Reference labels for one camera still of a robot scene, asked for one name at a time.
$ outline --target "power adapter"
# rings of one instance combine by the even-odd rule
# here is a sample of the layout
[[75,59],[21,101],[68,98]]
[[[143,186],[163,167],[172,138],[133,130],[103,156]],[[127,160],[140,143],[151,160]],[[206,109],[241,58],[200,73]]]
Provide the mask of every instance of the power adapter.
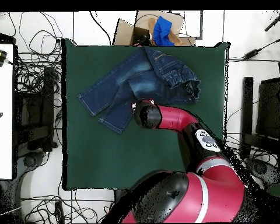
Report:
[[55,217],[58,224],[65,224],[64,212],[62,207],[62,202],[57,201],[55,203]]
[[255,57],[262,49],[254,49],[252,51],[249,51],[244,55],[244,60],[249,60],[250,58]]

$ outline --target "white table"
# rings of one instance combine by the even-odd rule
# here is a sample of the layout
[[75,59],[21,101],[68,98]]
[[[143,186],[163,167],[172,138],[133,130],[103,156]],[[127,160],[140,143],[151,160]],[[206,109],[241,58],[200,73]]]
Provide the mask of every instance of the white table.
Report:
[[[8,53],[7,58],[13,62],[13,45],[0,44],[0,50]],[[0,179],[12,179],[12,92],[13,67],[4,64],[0,67]]]

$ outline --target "blue cloth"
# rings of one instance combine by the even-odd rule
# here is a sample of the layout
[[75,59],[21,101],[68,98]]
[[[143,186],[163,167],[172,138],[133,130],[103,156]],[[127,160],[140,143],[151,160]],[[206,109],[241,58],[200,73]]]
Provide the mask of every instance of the blue cloth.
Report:
[[172,22],[161,16],[157,19],[155,28],[153,29],[153,40],[157,46],[174,46],[174,43],[170,42],[168,38],[171,26]]
[[143,98],[158,104],[196,102],[199,83],[177,58],[139,47],[78,98],[91,116],[107,108],[99,122],[121,134],[132,118],[131,103]]

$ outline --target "jeans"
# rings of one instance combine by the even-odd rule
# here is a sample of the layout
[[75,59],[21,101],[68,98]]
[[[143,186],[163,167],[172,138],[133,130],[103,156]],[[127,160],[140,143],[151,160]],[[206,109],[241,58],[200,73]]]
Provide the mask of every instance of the jeans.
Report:
[[199,83],[177,58],[138,47],[78,98],[91,116],[107,108],[99,122],[121,134],[132,118],[131,103],[148,98],[158,104],[196,102]]

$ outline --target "green table surface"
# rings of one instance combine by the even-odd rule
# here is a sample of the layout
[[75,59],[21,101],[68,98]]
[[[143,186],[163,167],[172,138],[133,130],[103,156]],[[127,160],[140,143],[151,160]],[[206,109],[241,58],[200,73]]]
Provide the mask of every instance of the green table surface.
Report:
[[[176,133],[142,129],[134,120],[121,135],[91,117],[77,98],[137,47],[66,45],[66,138],[68,190],[130,188],[145,174],[184,171]],[[183,61],[201,80],[197,103],[171,105],[192,111],[223,138],[225,61],[228,43],[217,47],[156,47]]]

